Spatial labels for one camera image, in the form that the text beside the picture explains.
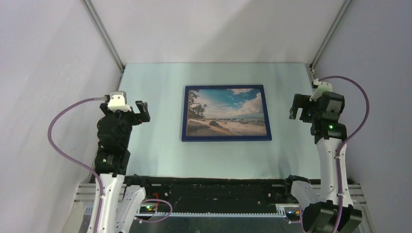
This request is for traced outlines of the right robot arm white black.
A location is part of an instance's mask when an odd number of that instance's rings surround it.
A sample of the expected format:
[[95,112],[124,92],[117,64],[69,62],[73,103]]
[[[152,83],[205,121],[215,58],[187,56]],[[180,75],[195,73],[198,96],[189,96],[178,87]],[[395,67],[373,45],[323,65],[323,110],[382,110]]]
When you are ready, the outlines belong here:
[[321,186],[316,192],[307,178],[290,175],[282,190],[285,201],[300,205],[300,223],[306,233],[352,233],[362,221],[362,211],[354,207],[345,169],[346,126],[339,123],[344,96],[326,91],[320,97],[295,94],[290,119],[298,109],[300,120],[311,123],[319,160]]

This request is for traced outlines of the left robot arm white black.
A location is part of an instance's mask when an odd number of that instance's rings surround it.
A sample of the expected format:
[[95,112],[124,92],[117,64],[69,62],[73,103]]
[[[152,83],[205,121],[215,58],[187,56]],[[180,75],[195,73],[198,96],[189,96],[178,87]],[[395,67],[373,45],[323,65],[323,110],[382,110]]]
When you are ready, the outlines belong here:
[[[128,144],[132,127],[149,122],[147,103],[136,101],[139,113],[126,111],[126,104],[114,111],[107,102],[100,104],[104,116],[97,123],[98,151],[95,159],[96,191],[89,233],[127,233],[142,202],[153,198],[147,184],[122,188],[130,158]],[[124,190],[123,199],[120,192]]]

